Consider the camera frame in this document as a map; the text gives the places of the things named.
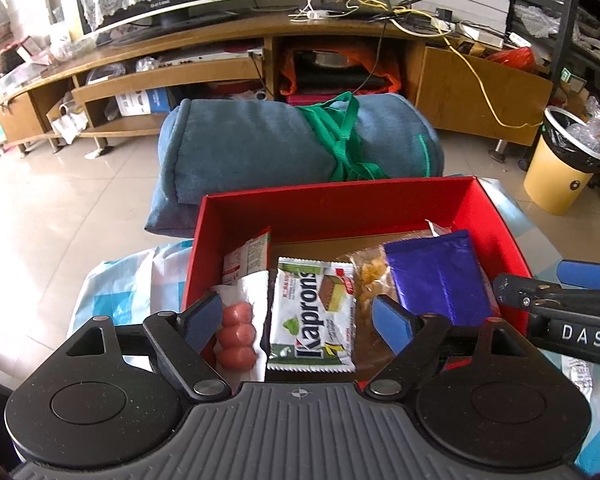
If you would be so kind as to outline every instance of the pink sausage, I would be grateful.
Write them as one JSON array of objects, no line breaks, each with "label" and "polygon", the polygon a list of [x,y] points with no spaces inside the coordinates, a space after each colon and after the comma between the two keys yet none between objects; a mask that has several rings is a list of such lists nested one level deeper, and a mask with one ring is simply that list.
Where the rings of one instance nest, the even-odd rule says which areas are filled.
[{"label": "pink sausage", "polygon": [[238,348],[253,344],[256,339],[256,329],[251,323],[240,323],[240,325],[223,328],[216,335],[222,348]]},{"label": "pink sausage", "polygon": [[247,372],[256,364],[256,352],[251,347],[226,348],[218,354],[218,362],[227,370]]},{"label": "pink sausage", "polygon": [[225,327],[250,323],[252,318],[253,308],[246,301],[241,301],[222,310],[222,326]]}]

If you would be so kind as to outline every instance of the tiled floor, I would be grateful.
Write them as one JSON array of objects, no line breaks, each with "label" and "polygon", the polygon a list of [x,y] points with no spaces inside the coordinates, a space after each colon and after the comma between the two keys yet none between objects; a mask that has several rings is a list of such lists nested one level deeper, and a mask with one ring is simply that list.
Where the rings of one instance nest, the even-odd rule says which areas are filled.
[{"label": "tiled floor", "polygon": [[[584,190],[562,217],[530,202],[512,156],[494,141],[445,132],[446,174],[497,178],[565,258],[600,261],[600,200]],[[47,143],[0,158],[0,368],[26,377],[62,341],[80,286],[103,260],[173,241],[143,230],[158,172],[157,137],[118,139],[97,160],[79,139],[57,155]]]}]

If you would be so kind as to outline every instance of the red box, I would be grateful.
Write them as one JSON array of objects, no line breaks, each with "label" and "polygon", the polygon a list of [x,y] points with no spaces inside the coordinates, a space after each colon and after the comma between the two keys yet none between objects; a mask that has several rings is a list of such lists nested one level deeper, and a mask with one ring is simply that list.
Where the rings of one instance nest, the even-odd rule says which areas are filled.
[{"label": "red box", "polygon": [[[314,259],[322,259],[377,245],[378,235],[426,229],[426,220],[454,230],[468,229],[490,280],[500,272],[531,277],[513,236],[475,177],[279,187],[204,197],[183,307],[220,283],[225,254],[267,227],[274,256],[306,258],[319,249]],[[301,243],[317,240],[331,241]],[[511,308],[503,308],[502,313],[525,333],[526,314]]]}]

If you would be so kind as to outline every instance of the rolled blanket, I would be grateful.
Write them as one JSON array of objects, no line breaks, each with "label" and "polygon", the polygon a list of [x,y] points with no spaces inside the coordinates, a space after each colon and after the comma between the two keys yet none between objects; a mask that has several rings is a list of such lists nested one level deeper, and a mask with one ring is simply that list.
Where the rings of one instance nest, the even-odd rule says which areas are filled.
[{"label": "rolled blanket", "polygon": [[[442,175],[436,132],[407,99],[398,94],[356,99],[354,131],[365,162],[389,178]],[[347,103],[330,106],[346,110]],[[336,156],[305,114],[274,101],[185,99],[160,130],[160,174],[145,229],[191,237],[207,194],[332,180]]]}]

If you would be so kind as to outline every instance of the tv cabinet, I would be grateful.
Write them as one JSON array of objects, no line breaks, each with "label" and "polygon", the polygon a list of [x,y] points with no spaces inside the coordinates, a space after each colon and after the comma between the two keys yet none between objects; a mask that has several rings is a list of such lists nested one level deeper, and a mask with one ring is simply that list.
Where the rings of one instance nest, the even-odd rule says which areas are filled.
[{"label": "tv cabinet", "polygon": [[[355,20],[325,20],[293,23],[284,13],[268,12],[241,20],[177,32],[126,46],[103,46],[43,73],[39,79],[5,96],[0,102],[0,123],[11,144],[24,145],[40,139],[55,142],[46,113],[67,91],[84,105],[89,127],[81,137],[93,137],[104,151],[108,137],[147,136],[159,133],[166,114],[123,117],[107,121],[103,111],[114,95],[143,89],[197,82],[257,79],[264,77],[274,96],[279,95],[280,47],[294,36],[366,36],[378,38],[382,25]],[[462,61],[445,50],[440,40],[410,38],[393,25],[385,38],[397,49],[402,61],[402,92],[436,128],[444,128],[529,146],[536,129],[503,128],[491,116],[475,77]],[[93,68],[109,63],[139,59],[176,48],[219,41],[261,39],[263,57],[196,62],[131,73],[86,86]],[[509,124],[536,124],[552,89],[540,76],[494,62],[468,57],[489,93],[491,103]]]}]

